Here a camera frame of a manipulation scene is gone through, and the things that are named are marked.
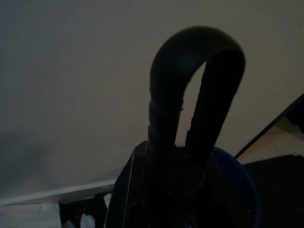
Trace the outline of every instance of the wall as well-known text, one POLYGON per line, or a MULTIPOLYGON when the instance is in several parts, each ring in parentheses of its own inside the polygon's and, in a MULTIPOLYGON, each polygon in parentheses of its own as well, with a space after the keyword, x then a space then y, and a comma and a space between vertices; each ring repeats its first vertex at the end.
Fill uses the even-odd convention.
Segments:
MULTIPOLYGON (((194 25, 247 60, 217 146, 236 154, 303 91, 302 1, 1 1, 0 199, 116 178, 147 139, 158 48, 194 25)), ((187 88, 184 142, 200 77, 187 88)))

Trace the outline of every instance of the floor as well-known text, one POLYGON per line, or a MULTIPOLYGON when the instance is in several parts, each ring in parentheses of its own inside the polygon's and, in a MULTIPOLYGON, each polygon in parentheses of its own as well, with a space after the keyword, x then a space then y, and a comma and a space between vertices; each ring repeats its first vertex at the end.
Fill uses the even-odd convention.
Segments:
POLYGON ((284 117, 246 150, 238 161, 246 164, 289 154, 304 156, 304 134, 284 117))

